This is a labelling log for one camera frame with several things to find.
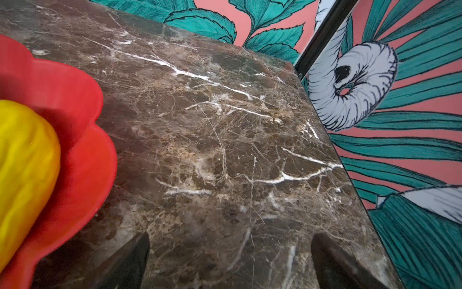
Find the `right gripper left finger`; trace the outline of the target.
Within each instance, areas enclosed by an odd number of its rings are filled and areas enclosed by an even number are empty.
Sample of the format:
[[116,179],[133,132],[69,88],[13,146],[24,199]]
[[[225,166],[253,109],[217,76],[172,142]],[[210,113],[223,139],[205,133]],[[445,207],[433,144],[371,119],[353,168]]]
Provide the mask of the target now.
[[140,289],[150,254],[147,232],[138,233],[85,276],[81,289]]

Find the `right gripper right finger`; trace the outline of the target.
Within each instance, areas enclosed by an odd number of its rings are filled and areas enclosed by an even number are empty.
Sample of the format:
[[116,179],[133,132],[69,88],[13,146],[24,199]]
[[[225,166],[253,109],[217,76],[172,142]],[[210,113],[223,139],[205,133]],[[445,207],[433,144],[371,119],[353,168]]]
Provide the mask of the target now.
[[314,235],[311,254],[320,289],[387,288],[325,233]]

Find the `small yellow fake lemon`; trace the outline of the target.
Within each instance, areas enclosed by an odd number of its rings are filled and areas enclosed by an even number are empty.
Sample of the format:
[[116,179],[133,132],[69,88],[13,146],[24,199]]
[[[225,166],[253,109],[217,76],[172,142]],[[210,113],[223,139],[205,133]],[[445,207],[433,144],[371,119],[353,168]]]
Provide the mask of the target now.
[[1,101],[1,268],[5,269],[51,197],[61,147],[30,107]]

